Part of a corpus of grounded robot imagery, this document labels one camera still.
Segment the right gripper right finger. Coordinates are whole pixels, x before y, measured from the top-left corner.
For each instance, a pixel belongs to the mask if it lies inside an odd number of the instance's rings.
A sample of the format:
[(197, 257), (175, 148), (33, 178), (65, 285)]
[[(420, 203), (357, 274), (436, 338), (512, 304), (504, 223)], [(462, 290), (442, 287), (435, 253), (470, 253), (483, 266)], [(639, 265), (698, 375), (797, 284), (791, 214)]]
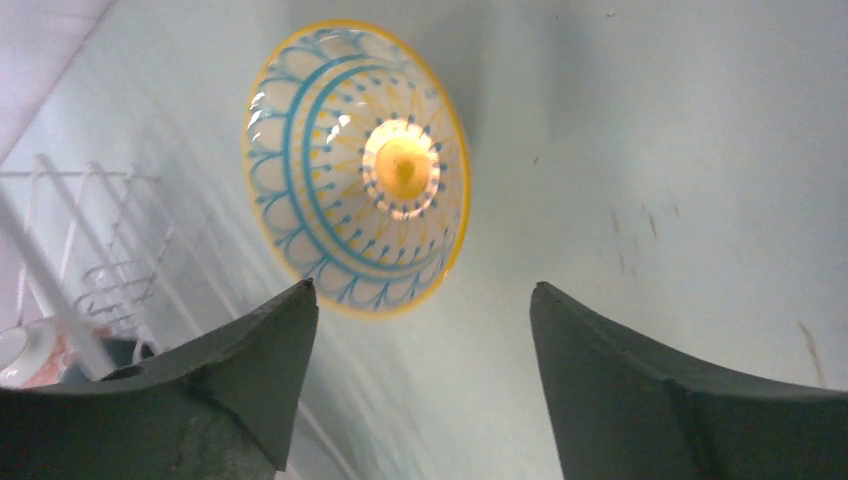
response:
[(547, 282), (530, 321), (567, 479), (843, 479), (847, 395), (728, 369)]

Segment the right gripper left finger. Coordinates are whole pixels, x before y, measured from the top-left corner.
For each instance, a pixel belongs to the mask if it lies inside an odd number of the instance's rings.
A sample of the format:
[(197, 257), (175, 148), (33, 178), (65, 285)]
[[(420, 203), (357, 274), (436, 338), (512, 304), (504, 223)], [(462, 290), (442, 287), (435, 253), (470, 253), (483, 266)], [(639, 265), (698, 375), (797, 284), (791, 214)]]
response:
[(319, 309), (304, 279), (98, 381), (1, 393), (5, 479), (271, 479), (288, 462)]

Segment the yellow patterned bowl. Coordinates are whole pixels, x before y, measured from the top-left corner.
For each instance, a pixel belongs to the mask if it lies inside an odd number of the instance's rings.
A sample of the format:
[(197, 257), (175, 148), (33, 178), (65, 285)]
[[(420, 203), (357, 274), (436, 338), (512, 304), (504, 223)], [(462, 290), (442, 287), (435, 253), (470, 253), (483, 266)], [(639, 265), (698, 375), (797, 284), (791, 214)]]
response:
[(464, 243), (472, 163), (421, 56), (374, 24), (311, 23), (275, 48), (251, 94), (246, 185), (289, 276), (369, 319), (434, 293)]

